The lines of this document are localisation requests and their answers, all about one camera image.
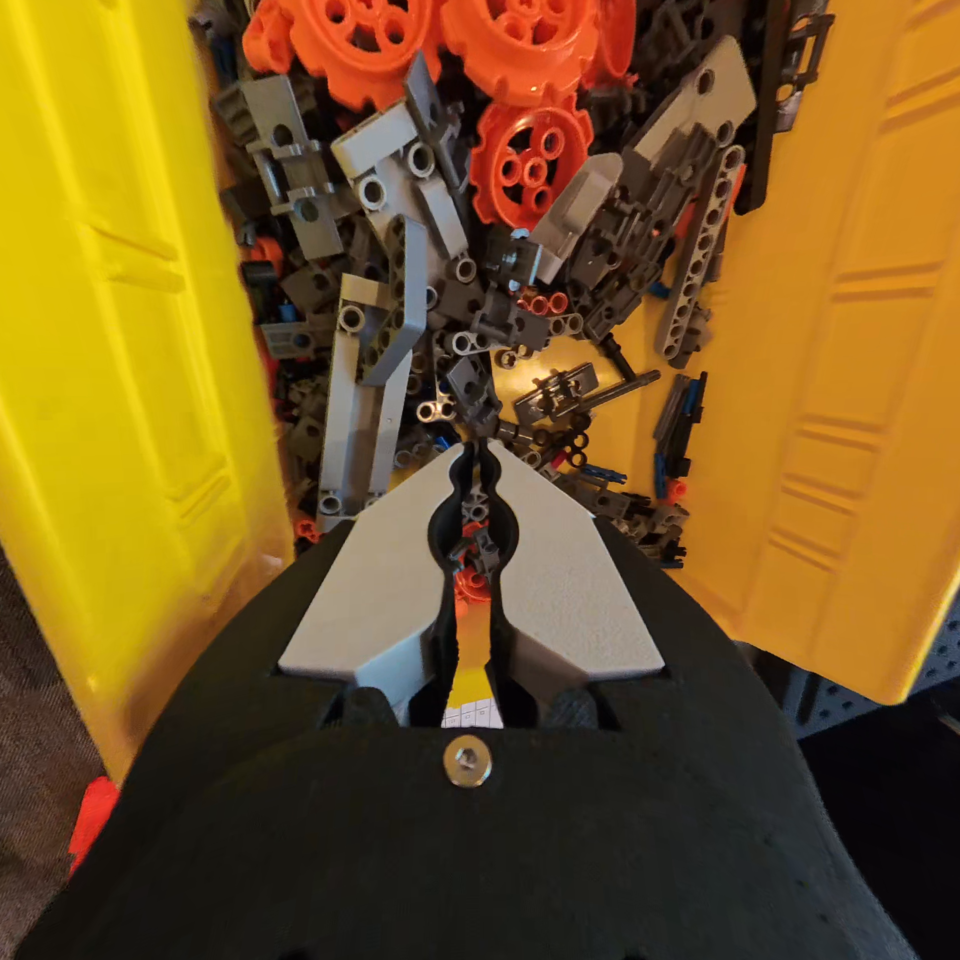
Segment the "light grey long panel piece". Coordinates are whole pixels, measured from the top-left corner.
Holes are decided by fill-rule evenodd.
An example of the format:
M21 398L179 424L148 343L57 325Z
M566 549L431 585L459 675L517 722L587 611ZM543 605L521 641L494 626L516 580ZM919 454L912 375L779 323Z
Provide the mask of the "light grey long panel piece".
M327 534L354 519L389 489L411 373L407 350L381 385L361 383L364 361L389 343L381 332L392 306L389 287L344 273L328 370L316 523Z

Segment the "yellow plastic bin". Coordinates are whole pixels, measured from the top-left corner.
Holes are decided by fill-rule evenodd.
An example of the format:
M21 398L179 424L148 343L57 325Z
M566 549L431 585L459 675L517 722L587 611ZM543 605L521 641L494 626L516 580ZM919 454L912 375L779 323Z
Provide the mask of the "yellow plastic bin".
M830 2L729 226L678 582L882 704L958 584L958 2ZM187 2L2 2L2 546L115 781L292 558Z

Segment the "printed paper sheet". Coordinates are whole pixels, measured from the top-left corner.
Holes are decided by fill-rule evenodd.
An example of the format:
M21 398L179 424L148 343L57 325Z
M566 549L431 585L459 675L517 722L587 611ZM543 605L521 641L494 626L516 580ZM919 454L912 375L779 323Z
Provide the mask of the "printed paper sheet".
M448 706L441 718L442 728L503 729L504 724L493 698Z

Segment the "pile of building brick pieces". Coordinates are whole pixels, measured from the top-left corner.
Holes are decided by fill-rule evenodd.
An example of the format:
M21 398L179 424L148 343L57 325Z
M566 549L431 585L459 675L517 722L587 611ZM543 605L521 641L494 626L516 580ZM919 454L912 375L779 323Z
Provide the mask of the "pile of building brick pieces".
M683 370L712 332L703 289L735 215L765 200L774 135L818 79L829 2L636 2L630 84L584 89L582 76L587 159L531 231L476 214L472 151L498 101L443 33L438 78L419 53L400 100L354 112L295 50L288 74L251 68L242 39L258 3L190 2L189 21L230 140L220 199L246 250L296 555L324 534L330 358L353 274L391 300L390 341L361 383L383 384L412 354L393 473L462 439L498 439L659 568L682 570L690 434L709 378Z

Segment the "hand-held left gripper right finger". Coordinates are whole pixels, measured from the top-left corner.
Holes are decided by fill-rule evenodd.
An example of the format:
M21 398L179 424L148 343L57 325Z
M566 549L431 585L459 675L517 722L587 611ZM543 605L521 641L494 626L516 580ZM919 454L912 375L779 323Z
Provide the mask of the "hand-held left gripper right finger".
M594 516L500 441L482 441L478 463L499 555L486 673L504 724L535 727L561 694L661 673Z

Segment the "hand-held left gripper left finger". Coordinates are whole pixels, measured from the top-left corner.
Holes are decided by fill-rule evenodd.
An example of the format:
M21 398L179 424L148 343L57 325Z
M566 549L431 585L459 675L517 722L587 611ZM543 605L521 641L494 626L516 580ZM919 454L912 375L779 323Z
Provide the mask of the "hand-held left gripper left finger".
M438 673L427 636L441 613L446 571L430 523L459 508L473 450L458 443L363 510L278 661L293 677L383 693L402 727L410 702Z

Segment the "orange toothed wheel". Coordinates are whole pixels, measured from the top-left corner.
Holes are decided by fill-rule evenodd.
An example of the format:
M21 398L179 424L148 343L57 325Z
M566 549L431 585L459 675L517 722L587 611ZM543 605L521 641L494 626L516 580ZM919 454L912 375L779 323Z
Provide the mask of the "orange toothed wheel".
M491 102L477 134L469 171L477 216L528 232L580 171L594 139L575 95L536 107Z
M438 1L293 2L290 39L307 71L326 79L329 94L354 113L388 109L423 54L429 74L441 70Z
M636 1L596 2L598 42L594 57L582 75L582 88L592 90L626 82L634 53L638 24Z
M242 46L258 74L288 74L294 61L291 32L300 1L260 1L244 31Z
M439 21L474 85L517 107L575 95L599 40L594 1L448 1Z

